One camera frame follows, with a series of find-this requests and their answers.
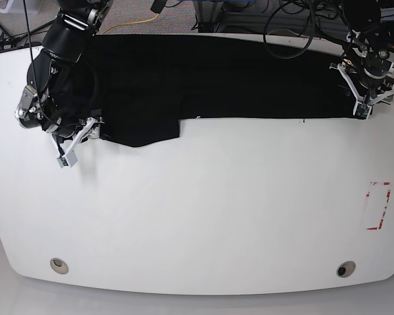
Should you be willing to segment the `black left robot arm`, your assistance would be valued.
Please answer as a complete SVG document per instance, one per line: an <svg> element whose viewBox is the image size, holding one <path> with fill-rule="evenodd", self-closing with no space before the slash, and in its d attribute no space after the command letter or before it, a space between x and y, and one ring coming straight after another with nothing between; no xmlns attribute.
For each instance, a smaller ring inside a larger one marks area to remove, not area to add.
<svg viewBox="0 0 394 315"><path fill-rule="evenodd" d="M337 70L355 97L353 115L368 119L376 104L390 105L394 97L394 40L381 25L377 1L336 1L336 11L348 27Z"/></svg>

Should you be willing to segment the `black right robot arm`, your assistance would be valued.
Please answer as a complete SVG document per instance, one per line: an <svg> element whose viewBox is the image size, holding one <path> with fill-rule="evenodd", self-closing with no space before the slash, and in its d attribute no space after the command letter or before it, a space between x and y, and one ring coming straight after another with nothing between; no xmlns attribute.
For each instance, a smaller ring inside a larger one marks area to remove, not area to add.
<svg viewBox="0 0 394 315"><path fill-rule="evenodd" d="M111 1L58 1L59 12L31 58L27 84L15 110L25 129L50 135L61 167L77 162L75 147L98 138L104 123L96 107L99 76L81 55L97 34Z"/></svg>

